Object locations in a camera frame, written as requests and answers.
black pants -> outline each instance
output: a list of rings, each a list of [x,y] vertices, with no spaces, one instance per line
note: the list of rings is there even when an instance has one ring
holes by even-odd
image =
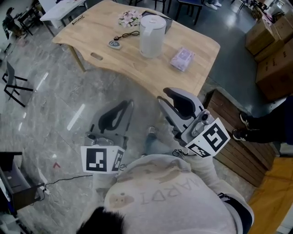
[[[285,132],[285,105],[282,103],[271,113],[260,118],[249,118],[249,128],[244,130],[245,140],[257,143],[286,141]]]

gray floor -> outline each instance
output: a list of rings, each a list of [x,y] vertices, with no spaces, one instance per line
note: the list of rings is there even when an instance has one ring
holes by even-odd
[[[170,15],[174,16],[176,7],[173,1]],[[182,9],[179,22],[192,27],[192,19],[184,15],[185,10]],[[245,9],[235,15],[228,1],[223,2],[219,11],[203,8],[194,29],[215,39],[221,50],[199,95],[201,100],[216,87],[249,111],[258,114],[263,109],[260,107],[264,100],[254,84],[256,64],[244,48],[244,34],[252,25],[253,19]],[[158,137],[164,143],[178,147],[172,139],[171,127],[150,93],[127,77],[84,61],[87,72],[82,73],[65,46],[51,43],[52,38],[44,27],[35,30],[34,36],[27,37],[28,44],[16,46],[8,60],[16,69],[16,75],[28,78],[29,86],[34,89],[47,72],[48,76],[38,90],[21,93],[27,102],[26,108],[10,100],[0,116],[0,151],[22,151],[18,164],[35,183],[42,177],[53,182],[84,174],[80,157],[83,135],[95,111],[112,101],[132,98],[135,102],[127,133],[130,139],[125,163],[143,153],[145,131],[150,125],[157,126]],[[86,106],[84,111],[68,131],[67,125],[82,104]],[[53,168],[55,162],[61,168]],[[252,185],[216,160],[215,166],[220,178],[235,187],[246,200],[250,198]],[[91,177],[48,186],[45,200],[20,210],[19,215],[36,233],[74,233],[90,199],[91,186]]]

electric kettle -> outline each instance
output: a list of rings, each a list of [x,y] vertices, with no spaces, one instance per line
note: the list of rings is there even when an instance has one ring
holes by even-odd
[[[142,17],[140,25],[140,52],[146,58],[155,58],[162,52],[166,21],[160,16]]]

plastic package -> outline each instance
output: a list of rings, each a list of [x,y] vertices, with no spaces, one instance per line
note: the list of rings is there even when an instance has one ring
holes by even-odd
[[[170,64],[180,71],[185,71],[194,56],[195,54],[192,51],[181,47],[177,54],[172,58]]]

flower decoration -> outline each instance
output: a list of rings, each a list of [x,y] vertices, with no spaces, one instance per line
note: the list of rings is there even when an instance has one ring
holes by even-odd
[[[118,16],[118,24],[123,27],[134,27],[139,25],[142,15],[136,10],[124,12]]]

